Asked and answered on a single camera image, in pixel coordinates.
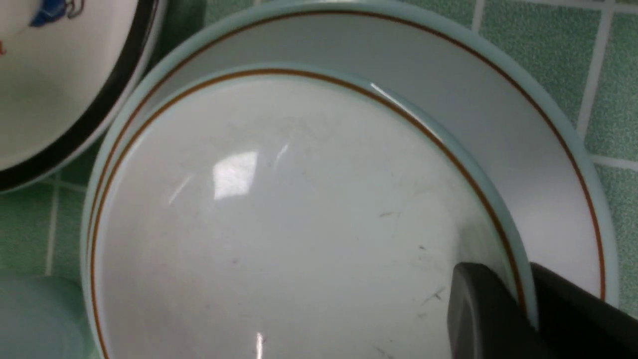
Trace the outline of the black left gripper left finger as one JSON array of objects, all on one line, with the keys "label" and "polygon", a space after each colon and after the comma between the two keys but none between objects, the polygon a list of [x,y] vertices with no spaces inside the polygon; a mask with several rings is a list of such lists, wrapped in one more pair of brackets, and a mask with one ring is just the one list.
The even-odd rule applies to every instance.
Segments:
[{"label": "black left gripper left finger", "polygon": [[483,264],[453,271],[447,314],[454,359],[552,359],[517,302]]}]

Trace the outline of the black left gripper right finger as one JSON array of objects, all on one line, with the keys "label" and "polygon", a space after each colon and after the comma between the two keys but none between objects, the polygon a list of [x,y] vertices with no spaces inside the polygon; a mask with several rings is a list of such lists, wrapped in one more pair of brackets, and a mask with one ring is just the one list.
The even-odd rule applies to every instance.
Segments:
[{"label": "black left gripper right finger", "polygon": [[559,359],[636,359],[638,321],[537,263],[539,334]]}]

